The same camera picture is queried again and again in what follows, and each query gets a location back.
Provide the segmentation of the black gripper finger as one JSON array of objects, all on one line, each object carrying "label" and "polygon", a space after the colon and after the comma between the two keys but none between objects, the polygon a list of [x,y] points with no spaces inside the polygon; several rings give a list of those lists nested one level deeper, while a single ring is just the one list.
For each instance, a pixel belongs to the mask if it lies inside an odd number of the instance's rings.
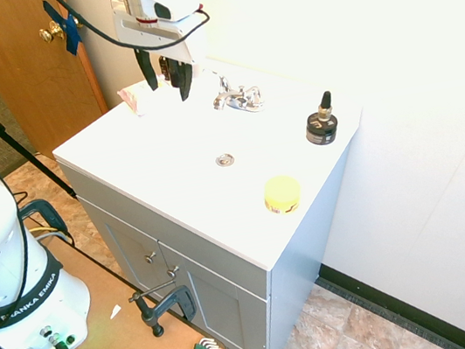
[{"label": "black gripper finger", "polygon": [[149,87],[152,90],[158,89],[158,79],[156,77],[156,72],[151,64],[150,55],[148,51],[142,49],[135,48],[135,57],[136,62],[138,62],[138,66],[143,74],[143,77],[147,81]]},{"label": "black gripper finger", "polygon": [[179,90],[181,100],[186,101],[193,77],[191,64],[167,58],[167,65],[171,85]]}]

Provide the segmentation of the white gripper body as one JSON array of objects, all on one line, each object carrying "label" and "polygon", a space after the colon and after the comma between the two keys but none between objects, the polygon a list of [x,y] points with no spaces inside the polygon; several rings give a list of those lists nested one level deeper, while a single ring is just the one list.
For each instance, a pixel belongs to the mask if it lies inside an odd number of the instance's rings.
[{"label": "white gripper body", "polygon": [[192,0],[112,0],[117,39],[194,66],[202,59]]}]

